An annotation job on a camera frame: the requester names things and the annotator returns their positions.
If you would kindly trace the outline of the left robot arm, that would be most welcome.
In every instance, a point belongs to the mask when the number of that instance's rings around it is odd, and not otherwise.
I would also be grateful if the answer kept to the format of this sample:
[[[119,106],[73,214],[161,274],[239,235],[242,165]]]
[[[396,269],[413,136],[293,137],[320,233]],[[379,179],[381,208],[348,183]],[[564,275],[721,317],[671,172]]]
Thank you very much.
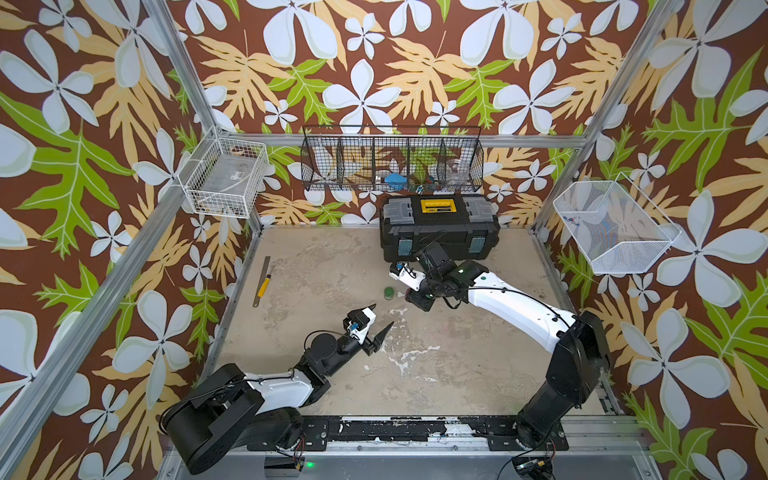
[[[304,419],[299,409],[316,403],[331,387],[330,377],[357,353],[372,355],[393,323],[371,336],[375,306],[350,311],[344,332],[308,335],[298,363],[283,374],[255,375],[227,363],[167,408],[159,426],[192,475],[218,463],[230,450],[247,446],[269,451],[302,443]]]

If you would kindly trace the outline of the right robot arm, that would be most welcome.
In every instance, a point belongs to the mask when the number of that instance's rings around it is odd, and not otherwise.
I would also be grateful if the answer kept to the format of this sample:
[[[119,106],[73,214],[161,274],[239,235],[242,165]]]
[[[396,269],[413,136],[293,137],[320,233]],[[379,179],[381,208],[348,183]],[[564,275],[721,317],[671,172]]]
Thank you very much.
[[[419,268],[390,264],[389,275],[407,286],[406,300],[424,312],[436,299],[488,311],[527,334],[551,354],[544,383],[516,415],[514,437],[525,449],[546,442],[555,425],[591,396],[612,368],[602,321],[593,313],[560,309],[513,287],[475,260],[456,263],[433,243],[419,251]]]

